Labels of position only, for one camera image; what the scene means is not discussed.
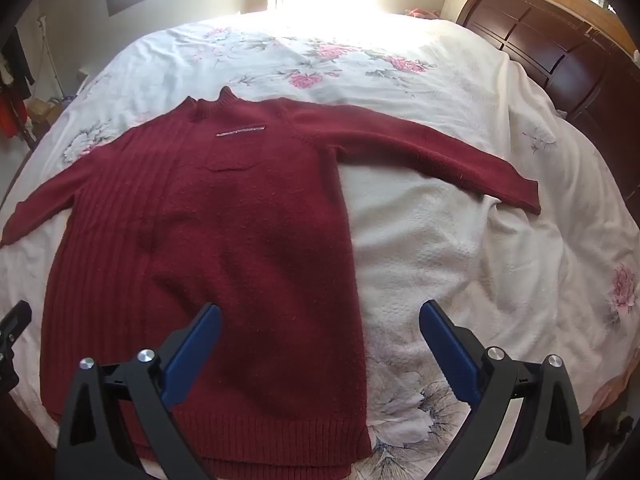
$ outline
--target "pink flower print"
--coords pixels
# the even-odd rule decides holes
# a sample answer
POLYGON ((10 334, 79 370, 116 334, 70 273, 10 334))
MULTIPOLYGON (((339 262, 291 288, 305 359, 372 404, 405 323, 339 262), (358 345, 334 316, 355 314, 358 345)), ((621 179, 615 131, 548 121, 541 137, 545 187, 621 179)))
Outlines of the pink flower print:
POLYGON ((340 57, 343 54, 348 54, 349 52, 355 52, 356 49, 351 46, 341 46, 334 44, 324 44, 320 45, 318 48, 318 56, 334 59, 336 57, 340 57))
POLYGON ((385 57, 385 61, 391 63, 396 70, 400 70, 402 72, 424 72, 425 67, 423 67, 417 61, 411 61, 404 57, 385 57))
POLYGON ((611 293, 611 309, 627 312, 636 305, 636 275, 627 266, 620 264, 616 268, 616 275, 613 278, 613 292, 611 293))
POLYGON ((228 32, 231 32, 231 28, 230 27, 225 27, 225 28, 212 28, 209 32, 206 32, 204 35, 204 39, 205 40, 209 40, 210 38, 212 38, 213 36, 216 36, 218 34, 226 34, 228 32))
POLYGON ((293 73, 289 76, 289 83, 296 88, 311 88, 316 83, 322 81, 322 75, 318 72, 313 74, 301 74, 300 72, 293 73))
POLYGON ((214 45, 200 45, 196 48, 195 54, 193 54, 188 59, 193 62, 197 62, 202 61, 205 58, 220 57, 223 55, 224 52, 214 45))

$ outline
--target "wooden headboard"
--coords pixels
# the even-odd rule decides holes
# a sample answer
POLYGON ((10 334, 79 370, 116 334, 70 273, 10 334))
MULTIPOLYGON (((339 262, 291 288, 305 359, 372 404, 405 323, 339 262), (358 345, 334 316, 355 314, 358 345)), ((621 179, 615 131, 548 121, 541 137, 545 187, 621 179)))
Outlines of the wooden headboard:
POLYGON ((607 161, 640 224, 640 68, 546 0, 468 0, 458 24, 519 62, 607 161))

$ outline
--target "floral bedspread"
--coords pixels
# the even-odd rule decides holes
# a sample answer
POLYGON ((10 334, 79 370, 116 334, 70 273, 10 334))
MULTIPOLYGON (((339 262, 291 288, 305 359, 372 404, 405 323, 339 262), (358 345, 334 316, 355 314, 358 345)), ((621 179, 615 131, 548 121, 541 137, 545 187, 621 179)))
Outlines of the floral bedspread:
MULTIPOLYGON (((119 54, 47 134, 0 211, 95 146, 187 95, 348 103, 428 124, 508 160, 540 184, 533 216, 410 170, 341 166, 367 352, 373 454, 352 479, 422 480, 468 412, 417 327, 436 299, 486 346, 540 362, 556 353, 586 410, 638 347, 640 237, 593 145, 558 117, 522 67, 441 20, 343 22, 259 13, 156 32, 119 54)), ((16 357, 18 402, 50 442, 39 396, 42 305, 64 212, 0 251, 0 310, 36 306, 16 357)), ((497 466, 510 407, 481 470, 497 466)))

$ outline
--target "silver bolt head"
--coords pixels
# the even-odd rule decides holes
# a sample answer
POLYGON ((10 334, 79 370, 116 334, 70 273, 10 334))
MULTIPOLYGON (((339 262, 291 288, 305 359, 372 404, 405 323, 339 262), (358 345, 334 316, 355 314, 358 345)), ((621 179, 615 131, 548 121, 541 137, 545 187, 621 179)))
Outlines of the silver bolt head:
POLYGON ((549 361, 550 365, 555 366, 556 368, 560 368, 562 366, 562 359, 558 355, 551 354, 547 361, 549 361))
POLYGON ((149 361, 152 361, 154 357, 156 357, 156 353, 149 348, 145 348, 138 352, 138 361, 141 363, 148 363, 149 361))
POLYGON ((91 368, 94 367, 94 365, 95 365, 95 361, 90 357, 85 357, 83 359, 80 359, 80 367, 82 368, 82 370, 90 370, 91 368))
POLYGON ((486 351, 486 354, 494 361, 502 361, 504 359, 504 350, 497 346, 492 346, 486 351))

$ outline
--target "red clothing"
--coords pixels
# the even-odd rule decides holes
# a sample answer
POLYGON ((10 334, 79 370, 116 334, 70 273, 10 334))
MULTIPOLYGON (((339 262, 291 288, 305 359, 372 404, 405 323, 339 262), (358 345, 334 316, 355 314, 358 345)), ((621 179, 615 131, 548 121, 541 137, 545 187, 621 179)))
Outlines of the red clothing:
POLYGON ((0 86, 0 134, 11 138, 27 122, 27 108, 17 89, 0 86))
POLYGON ((348 474, 371 448, 337 162, 413 168, 540 211, 536 182, 427 126, 228 88, 188 98, 44 183, 4 228, 11 244, 73 206, 45 300, 45 407, 62 413, 82 357, 131 359, 212 301, 222 336, 174 410, 195 450, 225 478, 348 474))

